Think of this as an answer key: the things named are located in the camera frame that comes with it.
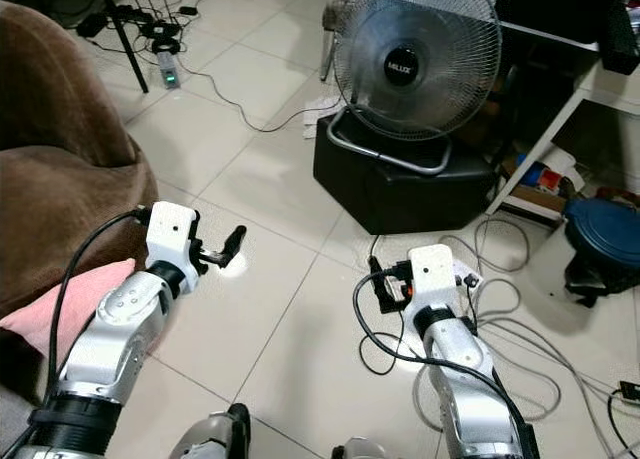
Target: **power strip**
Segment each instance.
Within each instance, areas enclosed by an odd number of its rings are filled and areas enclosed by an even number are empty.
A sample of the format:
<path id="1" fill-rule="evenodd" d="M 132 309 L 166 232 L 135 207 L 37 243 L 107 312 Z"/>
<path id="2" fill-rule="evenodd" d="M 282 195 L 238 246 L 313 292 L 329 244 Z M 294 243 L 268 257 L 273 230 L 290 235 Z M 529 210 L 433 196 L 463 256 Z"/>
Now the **power strip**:
<path id="1" fill-rule="evenodd" d="M 180 79 L 178 78 L 178 69 L 173 62 L 173 56 L 170 52 L 161 51 L 156 54 L 158 57 L 158 65 L 160 66 L 160 74 L 162 82 L 167 89 L 177 89 L 180 87 Z"/>

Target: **fan hub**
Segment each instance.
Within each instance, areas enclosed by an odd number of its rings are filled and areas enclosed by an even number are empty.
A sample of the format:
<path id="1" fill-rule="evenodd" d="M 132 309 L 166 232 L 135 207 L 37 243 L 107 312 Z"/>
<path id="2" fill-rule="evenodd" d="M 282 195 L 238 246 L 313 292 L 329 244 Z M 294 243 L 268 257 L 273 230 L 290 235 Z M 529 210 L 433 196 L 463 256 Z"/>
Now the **fan hub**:
<path id="1" fill-rule="evenodd" d="M 394 86 L 408 86 L 418 76 L 418 56 L 408 46 L 396 47 L 384 61 L 384 73 Z"/>

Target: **pink cushion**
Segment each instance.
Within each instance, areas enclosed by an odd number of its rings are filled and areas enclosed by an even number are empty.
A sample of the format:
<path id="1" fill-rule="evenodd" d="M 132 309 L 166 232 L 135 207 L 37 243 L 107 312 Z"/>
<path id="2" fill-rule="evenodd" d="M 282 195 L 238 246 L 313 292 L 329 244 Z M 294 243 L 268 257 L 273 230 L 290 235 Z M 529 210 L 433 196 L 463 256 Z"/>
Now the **pink cushion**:
<path id="1" fill-rule="evenodd" d="M 58 366 L 104 295 L 132 272 L 133 259 L 114 262 L 73 277 L 65 294 L 58 325 Z M 20 334 L 44 357 L 49 355 L 51 315 L 60 286 L 0 320 L 0 327 Z"/>

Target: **robotic arm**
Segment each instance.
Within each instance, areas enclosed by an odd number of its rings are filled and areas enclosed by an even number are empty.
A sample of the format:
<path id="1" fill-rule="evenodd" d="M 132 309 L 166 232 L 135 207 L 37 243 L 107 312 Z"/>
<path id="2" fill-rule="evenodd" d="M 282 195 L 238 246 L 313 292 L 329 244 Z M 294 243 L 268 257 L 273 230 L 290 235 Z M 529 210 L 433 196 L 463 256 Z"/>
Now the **robotic arm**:
<path id="1" fill-rule="evenodd" d="M 489 348 L 475 335 L 470 323 L 453 312 L 458 293 L 451 250 L 441 244 L 412 249 L 409 261 L 396 264 L 393 274 L 382 271 L 374 258 L 372 269 L 377 270 L 377 277 L 372 279 L 381 312 L 403 311 L 407 331 L 423 342 L 425 363 L 434 359 L 447 361 L 472 369 L 487 380 L 481 381 L 444 365 L 430 368 L 430 379 L 440 399 L 442 428 L 450 457 L 538 458 L 533 428 L 521 417 L 514 418 L 504 398 L 496 392 L 496 388 L 502 386 Z M 393 301 L 386 293 L 383 275 L 396 275 L 406 282 L 402 287 L 404 301 Z M 497 387 L 489 387 L 488 381 Z M 332 455 L 332 459 L 354 458 L 386 459 L 387 456 L 384 449 L 363 438 L 350 439 Z"/>
<path id="2" fill-rule="evenodd" d="M 104 455 L 142 368 L 174 301 L 193 292 L 208 266 L 226 267 L 238 253 L 246 227 L 238 226 L 220 253 L 196 238 L 193 209 L 158 202 L 149 217 L 147 269 L 107 293 L 78 337 L 56 388 L 31 416 L 35 431 L 20 459 L 85 459 Z"/>

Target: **fan grille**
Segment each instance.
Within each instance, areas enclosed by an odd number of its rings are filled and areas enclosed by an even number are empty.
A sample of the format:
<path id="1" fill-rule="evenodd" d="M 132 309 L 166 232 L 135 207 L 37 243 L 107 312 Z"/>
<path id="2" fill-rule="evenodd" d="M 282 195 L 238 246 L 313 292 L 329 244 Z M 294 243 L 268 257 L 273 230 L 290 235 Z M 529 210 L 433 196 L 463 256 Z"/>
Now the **fan grille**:
<path id="1" fill-rule="evenodd" d="M 346 0 L 336 83 L 368 127 L 402 140 L 447 134 L 486 100 L 500 63 L 490 0 Z"/>

